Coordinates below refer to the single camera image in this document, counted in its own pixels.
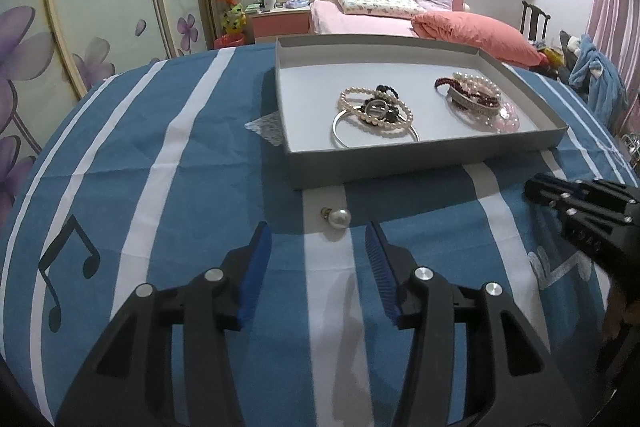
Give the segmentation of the right hand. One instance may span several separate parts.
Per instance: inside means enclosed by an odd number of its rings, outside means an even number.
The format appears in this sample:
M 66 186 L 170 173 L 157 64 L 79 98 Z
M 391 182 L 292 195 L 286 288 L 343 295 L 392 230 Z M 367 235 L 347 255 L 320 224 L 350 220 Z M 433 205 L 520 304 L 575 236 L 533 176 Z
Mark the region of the right hand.
M 606 310 L 602 324 L 603 340 L 612 341 L 620 335 L 624 326 L 638 324 L 639 300 L 631 299 L 620 285 L 612 282 L 606 297 Z

